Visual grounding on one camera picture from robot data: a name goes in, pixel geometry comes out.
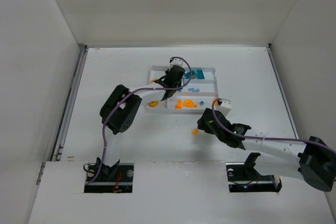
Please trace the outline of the small orange lego brick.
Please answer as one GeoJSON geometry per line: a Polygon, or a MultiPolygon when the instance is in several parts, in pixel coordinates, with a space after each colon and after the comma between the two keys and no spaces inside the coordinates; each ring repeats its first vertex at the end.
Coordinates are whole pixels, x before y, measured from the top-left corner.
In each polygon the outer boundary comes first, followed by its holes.
{"type": "Polygon", "coordinates": [[[199,131],[199,129],[194,129],[193,131],[192,131],[192,135],[196,135],[196,134],[198,134],[200,131],[199,131]]]}

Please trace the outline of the teal round printed lego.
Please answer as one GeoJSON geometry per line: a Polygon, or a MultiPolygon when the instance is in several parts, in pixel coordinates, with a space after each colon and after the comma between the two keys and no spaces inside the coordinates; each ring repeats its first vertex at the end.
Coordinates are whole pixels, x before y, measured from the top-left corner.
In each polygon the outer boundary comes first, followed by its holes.
{"type": "Polygon", "coordinates": [[[197,78],[197,73],[195,70],[192,70],[192,71],[189,71],[189,72],[186,72],[185,75],[184,75],[184,79],[196,79],[197,78]]]}

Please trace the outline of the orange arch lego piece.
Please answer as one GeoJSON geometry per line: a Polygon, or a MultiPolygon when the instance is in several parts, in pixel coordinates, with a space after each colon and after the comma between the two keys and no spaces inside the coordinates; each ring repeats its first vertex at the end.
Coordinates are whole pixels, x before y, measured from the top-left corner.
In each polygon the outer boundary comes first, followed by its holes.
{"type": "Polygon", "coordinates": [[[193,108],[194,107],[194,102],[190,99],[187,99],[184,101],[183,106],[187,108],[193,108]]]}

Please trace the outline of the orange curved lego piece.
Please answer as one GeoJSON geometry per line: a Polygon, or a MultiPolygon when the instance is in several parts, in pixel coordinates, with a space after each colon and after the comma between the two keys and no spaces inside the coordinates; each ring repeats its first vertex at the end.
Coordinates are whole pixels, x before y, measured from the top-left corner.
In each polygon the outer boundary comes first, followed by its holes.
{"type": "Polygon", "coordinates": [[[176,109],[182,109],[183,108],[183,101],[181,99],[178,99],[175,108],[176,109]]]}

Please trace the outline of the yellow round printed lego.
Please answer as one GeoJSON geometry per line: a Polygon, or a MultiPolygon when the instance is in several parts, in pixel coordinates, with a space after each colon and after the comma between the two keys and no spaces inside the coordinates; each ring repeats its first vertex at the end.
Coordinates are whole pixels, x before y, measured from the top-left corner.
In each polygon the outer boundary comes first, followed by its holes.
{"type": "Polygon", "coordinates": [[[151,108],[156,107],[158,104],[159,104],[159,101],[152,101],[152,102],[148,103],[149,107],[151,107],[151,108]]]}

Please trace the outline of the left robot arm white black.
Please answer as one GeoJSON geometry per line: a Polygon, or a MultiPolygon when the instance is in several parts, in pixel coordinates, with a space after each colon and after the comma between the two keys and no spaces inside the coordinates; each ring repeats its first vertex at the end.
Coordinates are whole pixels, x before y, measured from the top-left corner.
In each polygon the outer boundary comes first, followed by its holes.
{"type": "Polygon", "coordinates": [[[172,97],[174,93],[183,88],[182,80],[185,69],[173,65],[165,75],[147,86],[131,90],[124,85],[116,86],[100,110],[102,118],[103,152],[98,161],[98,168],[94,179],[99,175],[110,177],[112,170],[104,164],[104,158],[108,149],[106,128],[109,128],[114,135],[125,132],[133,123],[141,103],[164,101],[172,97]]]}

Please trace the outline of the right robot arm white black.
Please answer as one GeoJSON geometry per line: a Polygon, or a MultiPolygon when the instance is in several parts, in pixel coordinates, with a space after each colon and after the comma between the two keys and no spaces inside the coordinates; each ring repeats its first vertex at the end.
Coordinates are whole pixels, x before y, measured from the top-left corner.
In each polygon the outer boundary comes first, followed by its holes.
{"type": "Polygon", "coordinates": [[[231,148],[249,151],[245,169],[254,176],[280,175],[303,180],[309,186],[330,192],[335,181],[335,150],[318,137],[309,140],[247,136],[251,127],[230,123],[222,112],[205,109],[198,130],[215,135],[231,148]]]}

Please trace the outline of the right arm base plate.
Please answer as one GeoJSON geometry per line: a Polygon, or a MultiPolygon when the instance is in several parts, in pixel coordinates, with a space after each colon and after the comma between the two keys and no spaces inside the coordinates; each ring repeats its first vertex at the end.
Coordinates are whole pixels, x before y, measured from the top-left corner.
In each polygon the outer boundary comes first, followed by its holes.
{"type": "Polygon", "coordinates": [[[282,182],[277,175],[261,175],[244,163],[226,163],[230,193],[279,193],[282,182]]]}

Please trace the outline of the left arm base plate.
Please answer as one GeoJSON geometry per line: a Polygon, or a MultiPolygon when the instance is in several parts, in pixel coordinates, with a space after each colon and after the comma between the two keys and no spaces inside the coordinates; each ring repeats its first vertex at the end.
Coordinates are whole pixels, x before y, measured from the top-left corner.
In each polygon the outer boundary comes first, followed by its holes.
{"type": "Polygon", "coordinates": [[[99,164],[85,165],[84,171],[88,172],[84,193],[112,193],[126,194],[133,191],[134,164],[115,163],[113,166],[102,164],[98,177],[91,182],[98,171],[99,164]]]}

